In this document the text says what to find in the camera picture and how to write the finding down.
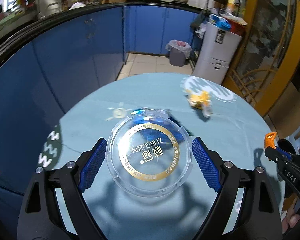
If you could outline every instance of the plastic bottle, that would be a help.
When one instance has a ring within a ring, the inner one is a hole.
[[[235,7],[235,0],[228,0],[226,13],[232,14]]]

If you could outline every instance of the blue gripper pad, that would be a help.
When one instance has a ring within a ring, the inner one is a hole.
[[[91,187],[100,169],[100,166],[106,157],[106,146],[107,141],[103,139],[94,151],[94,153],[91,155],[89,160],[87,161],[84,168],[81,170],[80,184],[78,188],[81,190],[82,193],[85,192],[86,189]]]
[[[286,151],[282,150],[281,148],[279,148],[277,146],[275,147],[275,149],[282,155],[286,156],[289,161],[292,160],[290,153],[287,153]]]
[[[192,141],[192,153],[200,167],[200,170],[207,181],[210,188],[213,188],[215,192],[219,192],[221,184],[219,180],[219,171],[213,164],[208,153],[200,144],[199,140],[195,138]]]

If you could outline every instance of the white refrigerator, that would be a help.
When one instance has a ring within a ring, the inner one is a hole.
[[[241,39],[208,22],[193,76],[221,84]]]

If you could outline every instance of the round table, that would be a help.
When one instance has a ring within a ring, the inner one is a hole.
[[[185,89],[196,94],[202,90],[210,92],[213,113],[209,119],[203,117],[201,110],[189,106]],[[47,169],[61,168],[68,161],[75,161],[82,152],[91,150],[100,137],[107,140],[117,122],[140,107],[170,109],[193,138],[201,137],[224,161],[230,160],[237,167],[250,170],[262,166],[269,175],[279,210],[282,209],[284,182],[279,182],[275,163],[263,151],[264,136],[271,132],[267,124],[233,92],[193,76],[142,74],[96,90],[61,118],[39,160],[46,158]],[[192,163],[192,171],[181,187],[165,197],[148,199],[120,189],[104,161],[83,197],[109,240],[192,239],[217,196],[208,187],[194,157]],[[225,232],[231,231],[235,224],[242,194],[243,189],[239,189]],[[57,198],[67,230],[75,233],[61,189],[57,189]]]

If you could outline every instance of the floor tile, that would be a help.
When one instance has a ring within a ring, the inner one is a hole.
[[[164,56],[158,56],[157,57],[157,64],[170,65],[169,59],[167,57],[164,57]]]
[[[129,55],[128,55],[127,62],[133,62],[134,59],[135,59],[135,57],[136,57],[136,54],[129,54]]]
[[[134,62],[130,74],[154,73],[155,65],[153,63]]]
[[[156,72],[172,72],[172,73],[181,73],[181,74],[192,74],[192,69],[184,68],[184,67],[177,67],[172,65],[156,65]]]
[[[123,79],[123,78],[128,77],[128,76],[129,76],[129,74],[122,74],[122,73],[120,73],[119,76],[118,76],[118,78],[117,78],[117,80]]]
[[[184,68],[192,69],[191,65],[188,63],[187,65],[183,66]]]
[[[156,64],[156,56],[137,54],[133,62]]]
[[[133,62],[127,62],[126,65],[123,65],[120,73],[122,74],[129,74],[131,67],[132,67]]]

